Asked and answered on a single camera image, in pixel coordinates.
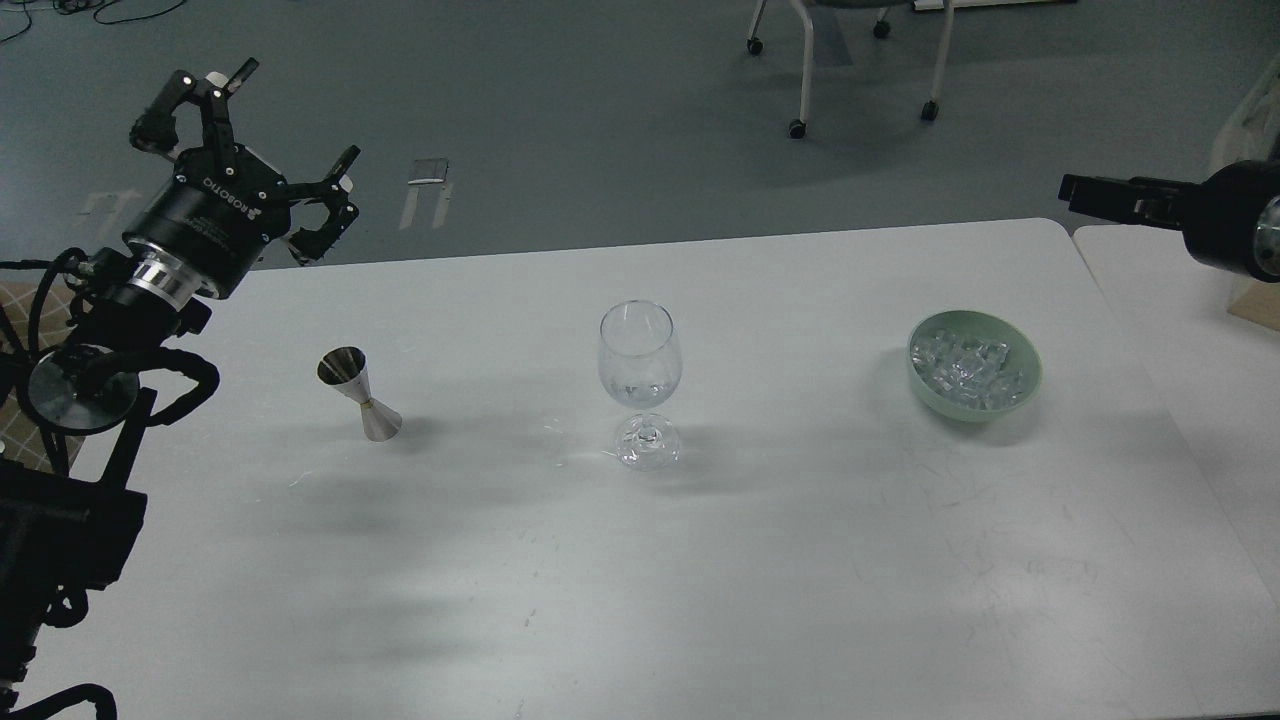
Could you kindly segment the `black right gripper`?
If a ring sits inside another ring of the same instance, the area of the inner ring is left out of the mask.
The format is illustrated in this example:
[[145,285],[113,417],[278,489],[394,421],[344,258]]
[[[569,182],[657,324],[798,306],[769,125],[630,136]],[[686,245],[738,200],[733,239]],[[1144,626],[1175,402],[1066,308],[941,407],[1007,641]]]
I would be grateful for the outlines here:
[[1239,161],[1204,183],[1065,174],[1059,199],[1073,213],[1125,225],[1183,229],[1198,261],[1279,282],[1279,163]]

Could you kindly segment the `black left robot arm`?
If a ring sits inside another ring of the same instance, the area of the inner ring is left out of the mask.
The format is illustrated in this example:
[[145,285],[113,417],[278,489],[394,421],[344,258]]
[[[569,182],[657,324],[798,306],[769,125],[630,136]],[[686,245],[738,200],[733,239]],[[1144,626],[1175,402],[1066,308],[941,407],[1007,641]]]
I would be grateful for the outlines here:
[[69,628],[88,594],[119,580],[147,497],[129,487],[148,429],[183,420],[216,392],[218,369],[169,341],[200,333],[274,241],[300,265],[321,259],[358,218],[347,147],[314,182],[291,182],[236,138],[229,102],[256,72],[174,72],[131,129],[172,172],[122,234],[123,251],[70,247],[36,272],[27,324],[3,318],[3,402],[33,428],[36,459],[3,448],[3,716],[50,719],[77,705],[118,715],[113,693],[81,683],[19,702],[44,628]]

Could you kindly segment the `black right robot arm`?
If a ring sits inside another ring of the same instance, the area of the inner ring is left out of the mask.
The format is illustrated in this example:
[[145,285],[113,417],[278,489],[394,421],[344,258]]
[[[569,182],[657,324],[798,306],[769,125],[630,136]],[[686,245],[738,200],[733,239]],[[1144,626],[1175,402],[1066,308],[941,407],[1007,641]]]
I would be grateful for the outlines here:
[[1084,217],[1175,231],[1206,266],[1279,282],[1276,161],[1236,161],[1202,182],[1065,174],[1057,197]]

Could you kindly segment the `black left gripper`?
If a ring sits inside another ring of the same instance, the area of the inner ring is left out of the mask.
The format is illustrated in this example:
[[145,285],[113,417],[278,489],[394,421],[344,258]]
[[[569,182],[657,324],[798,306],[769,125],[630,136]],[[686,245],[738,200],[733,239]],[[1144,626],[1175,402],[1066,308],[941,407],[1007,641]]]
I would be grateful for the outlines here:
[[[360,214],[348,177],[361,154],[357,145],[342,151],[324,178],[308,183],[285,183],[262,160],[238,165],[229,101],[259,67],[251,56],[230,76],[211,72],[198,78],[174,70],[129,132],[133,149],[169,158],[179,141],[177,110],[184,104],[200,109],[200,147],[212,161],[179,160],[122,238],[136,252],[151,249],[186,264],[202,278],[198,293],[210,299],[230,296],[262,249],[289,229],[289,209],[320,205],[326,211],[319,227],[300,227],[284,237],[300,266],[321,260]],[[269,191],[271,206],[262,199]]]

